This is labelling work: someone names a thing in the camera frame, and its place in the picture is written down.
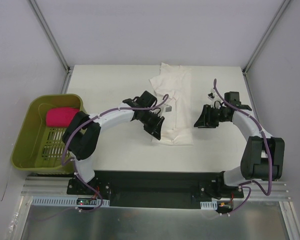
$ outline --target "folded garment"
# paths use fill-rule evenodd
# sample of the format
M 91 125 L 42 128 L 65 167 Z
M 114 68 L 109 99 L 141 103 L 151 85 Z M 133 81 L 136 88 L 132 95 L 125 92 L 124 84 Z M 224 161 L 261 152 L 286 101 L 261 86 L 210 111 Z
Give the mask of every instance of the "folded garment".
M 166 106 L 162 109 L 165 120 L 161 128 L 161 140 L 153 142 L 182 146 L 193 145 L 191 123 L 191 69 L 183 66 L 170 66 L 162 63 L 160 75 L 150 79 L 158 99 L 169 94 Z

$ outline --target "white wall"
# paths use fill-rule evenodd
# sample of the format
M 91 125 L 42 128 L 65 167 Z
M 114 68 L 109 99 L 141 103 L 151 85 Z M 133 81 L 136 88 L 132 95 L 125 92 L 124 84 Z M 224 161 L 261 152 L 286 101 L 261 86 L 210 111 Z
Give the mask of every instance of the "white wall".
M 264 127 L 285 140 L 282 179 L 300 220 L 300 0 L 291 2 L 248 82 Z
M 37 0 L 69 65 L 245 67 L 283 0 Z
M 27 1 L 0 0 L 0 239 L 25 179 L 10 164 L 25 113 L 36 97 L 58 93 L 64 77 Z

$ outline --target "black bracket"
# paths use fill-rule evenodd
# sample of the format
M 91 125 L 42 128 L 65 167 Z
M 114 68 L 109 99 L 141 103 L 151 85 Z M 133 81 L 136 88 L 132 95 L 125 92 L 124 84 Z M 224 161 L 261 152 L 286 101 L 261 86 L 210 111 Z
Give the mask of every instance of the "black bracket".
M 99 189 L 112 207 L 200 209 L 212 198 L 243 198 L 237 187 L 220 187 L 220 173 L 95 171 L 88 183 Z M 93 196 L 76 177 L 69 180 L 67 194 Z

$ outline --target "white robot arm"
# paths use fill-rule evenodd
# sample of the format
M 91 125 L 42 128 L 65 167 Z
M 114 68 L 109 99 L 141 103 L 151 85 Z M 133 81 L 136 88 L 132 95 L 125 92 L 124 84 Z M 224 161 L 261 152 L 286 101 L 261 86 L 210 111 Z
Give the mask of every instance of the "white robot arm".
M 239 92 L 226 92 L 224 100 L 230 105 L 223 106 L 220 98 L 215 95 L 212 89 L 208 95 L 212 104 L 203 106 L 202 113 L 194 124 L 196 128 L 216 128 L 219 122 L 232 122 L 236 125 L 247 141 L 240 166 L 221 172 L 222 185 L 228 187 L 238 187 L 240 184 L 253 180 L 269 180 L 269 161 L 266 154 L 264 138 L 258 126 L 249 116 L 253 116 L 252 109 L 248 105 L 240 102 Z M 273 137 L 262 128 L 270 150 L 272 159 L 272 180 L 279 179 L 282 175 L 284 160 L 285 142 L 282 138 Z
M 147 133 L 160 140 L 161 127 L 165 118 L 152 110 L 164 104 L 167 98 L 168 96 L 165 96 L 161 104 L 153 106 L 157 104 L 157 98 L 145 91 L 140 97 L 126 99 L 118 108 L 110 109 L 100 115 L 78 112 L 64 132 L 62 141 L 68 144 L 70 154 L 74 158 L 75 168 L 82 180 L 87 183 L 95 176 L 92 154 L 96 149 L 99 134 L 105 130 L 122 123 L 139 120 L 143 123 L 143 129 Z M 82 128 L 85 132 L 78 131 L 70 139 L 77 128 L 87 122 L 90 123 Z

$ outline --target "white table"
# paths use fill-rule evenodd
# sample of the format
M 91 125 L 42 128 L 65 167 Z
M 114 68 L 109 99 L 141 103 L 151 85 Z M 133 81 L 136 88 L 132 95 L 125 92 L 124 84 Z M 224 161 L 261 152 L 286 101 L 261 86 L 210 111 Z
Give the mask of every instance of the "white table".
M 195 123 L 217 78 L 217 87 L 237 91 L 243 104 L 251 106 L 240 67 L 191 66 L 191 119 Z M 149 79 L 159 75 L 159 65 L 76 65 L 68 93 L 83 100 L 88 113 L 117 107 L 122 100 L 153 93 Z M 103 132 L 93 156 L 95 170 L 221 172 L 240 165 L 246 141 L 231 122 L 215 129 L 193 128 L 193 146 L 166 146 L 151 143 L 152 137 L 139 121 L 124 123 Z

